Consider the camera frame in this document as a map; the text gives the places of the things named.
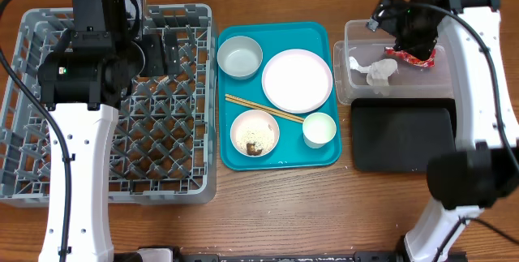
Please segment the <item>white cup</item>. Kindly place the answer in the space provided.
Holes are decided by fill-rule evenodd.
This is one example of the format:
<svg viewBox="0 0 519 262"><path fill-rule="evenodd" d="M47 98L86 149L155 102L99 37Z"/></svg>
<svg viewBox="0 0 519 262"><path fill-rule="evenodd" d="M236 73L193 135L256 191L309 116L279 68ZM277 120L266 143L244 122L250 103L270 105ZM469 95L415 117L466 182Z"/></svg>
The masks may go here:
<svg viewBox="0 0 519 262"><path fill-rule="evenodd" d="M337 125L328 114L315 112L305 117L302 133L308 147L321 148L335 137Z"/></svg>

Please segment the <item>red snack wrapper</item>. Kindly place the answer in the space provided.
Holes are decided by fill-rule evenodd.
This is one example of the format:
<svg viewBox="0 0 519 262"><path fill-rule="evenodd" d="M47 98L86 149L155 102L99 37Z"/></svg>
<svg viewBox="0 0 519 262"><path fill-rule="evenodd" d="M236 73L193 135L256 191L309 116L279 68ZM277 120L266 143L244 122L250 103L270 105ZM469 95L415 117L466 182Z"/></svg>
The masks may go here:
<svg viewBox="0 0 519 262"><path fill-rule="evenodd" d="M432 68L435 66L435 49L432 51L431 56L427 60L418 59L405 51L396 51L393 47L385 47L384 54L390 58L400 59L415 67Z"/></svg>

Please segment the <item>white tissue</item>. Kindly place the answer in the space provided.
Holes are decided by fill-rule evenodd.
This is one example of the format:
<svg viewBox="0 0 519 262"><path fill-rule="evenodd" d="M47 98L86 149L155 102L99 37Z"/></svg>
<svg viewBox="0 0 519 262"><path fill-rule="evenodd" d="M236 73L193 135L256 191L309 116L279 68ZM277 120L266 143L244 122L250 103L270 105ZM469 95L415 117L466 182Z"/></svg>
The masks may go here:
<svg viewBox="0 0 519 262"><path fill-rule="evenodd" d="M397 61L386 58L362 67L354 57L349 57L350 68L366 75L371 86L389 86L388 78L397 71Z"/></svg>

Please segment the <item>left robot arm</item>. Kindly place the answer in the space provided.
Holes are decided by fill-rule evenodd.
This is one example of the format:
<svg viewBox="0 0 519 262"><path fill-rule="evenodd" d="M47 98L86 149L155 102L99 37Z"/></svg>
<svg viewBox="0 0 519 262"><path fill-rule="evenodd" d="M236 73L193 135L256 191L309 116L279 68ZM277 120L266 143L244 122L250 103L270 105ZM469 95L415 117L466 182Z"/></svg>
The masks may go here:
<svg viewBox="0 0 519 262"><path fill-rule="evenodd" d="M73 25L37 72L49 124L49 215L41 261L179 261L177 247L116 253L109 230L109 156L138 76L175 75L161 39L145 35L141 0L72 0Z"/></svg>

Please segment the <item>grey bowl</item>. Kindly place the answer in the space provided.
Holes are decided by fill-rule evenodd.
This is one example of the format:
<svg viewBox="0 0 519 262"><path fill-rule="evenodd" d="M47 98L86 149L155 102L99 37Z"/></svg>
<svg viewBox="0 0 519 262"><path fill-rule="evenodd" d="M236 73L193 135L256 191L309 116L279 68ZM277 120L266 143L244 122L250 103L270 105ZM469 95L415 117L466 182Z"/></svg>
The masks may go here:
<svg viewBox="0 0 519 262"><path fill-rule="evenodd" d="M235 36L224 41L217 52L217 63L229 77L249 79L259 70L263 61L263 50L250 37Z"/></svg>

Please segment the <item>pile of white rice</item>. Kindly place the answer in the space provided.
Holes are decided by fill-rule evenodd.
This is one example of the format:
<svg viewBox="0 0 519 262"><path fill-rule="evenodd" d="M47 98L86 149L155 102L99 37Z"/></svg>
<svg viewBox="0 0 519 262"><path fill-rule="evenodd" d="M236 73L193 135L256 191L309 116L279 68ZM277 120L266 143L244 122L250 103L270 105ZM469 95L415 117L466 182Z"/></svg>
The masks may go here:
<svg viewBox="0 0 519 262"><path fill-rule="evenodd" d="M271 125L261 120L250 120L243 123L236 132L236 144L241 152L247 155L247 143L257 142L263 145L262 155L269 152L275 144L276 136Z"/></svg>

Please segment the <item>brown food scrap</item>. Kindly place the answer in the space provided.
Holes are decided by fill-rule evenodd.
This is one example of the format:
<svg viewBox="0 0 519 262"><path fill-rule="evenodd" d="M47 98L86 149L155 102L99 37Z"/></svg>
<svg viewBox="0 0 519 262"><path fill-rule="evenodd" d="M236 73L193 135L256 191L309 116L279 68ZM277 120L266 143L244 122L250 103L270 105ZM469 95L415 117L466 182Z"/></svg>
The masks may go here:
<svg viewBox="0 0 519 262"><path fill-rule="evenodd" d="M248 156L261 156L263 153L263 145L257 142L247 143L246 145L247 155Z"/></svg>

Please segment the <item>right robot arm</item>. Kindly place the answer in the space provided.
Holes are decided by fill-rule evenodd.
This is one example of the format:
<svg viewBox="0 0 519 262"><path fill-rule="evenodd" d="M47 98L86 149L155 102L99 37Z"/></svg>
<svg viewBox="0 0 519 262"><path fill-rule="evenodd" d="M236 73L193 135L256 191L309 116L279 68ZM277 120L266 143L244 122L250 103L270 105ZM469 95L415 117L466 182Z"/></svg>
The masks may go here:
<svg viewBox="0 0 519 262"><path fill-rule="evenodd" d="M431 199L403 239L405 261L445 261L484 210L518 186L518 122L500 49L500 0L380 0L368 22L395 49L428 59L447 52L457 125L454 152L427 167Z"/></svg>

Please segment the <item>pink bowl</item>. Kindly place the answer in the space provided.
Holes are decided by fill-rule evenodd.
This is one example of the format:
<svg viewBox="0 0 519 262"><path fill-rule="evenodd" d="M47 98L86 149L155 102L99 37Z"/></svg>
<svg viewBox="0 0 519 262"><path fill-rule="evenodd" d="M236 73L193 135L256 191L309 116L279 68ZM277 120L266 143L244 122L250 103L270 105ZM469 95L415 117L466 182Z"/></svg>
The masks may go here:
<svg viewBox="0 0 519 262"><path fill-rule="evenodd" d="M245 157L268 155L280 139L280 128L271 114L262 110L248 110L233 121L230 140Z"/></svg>

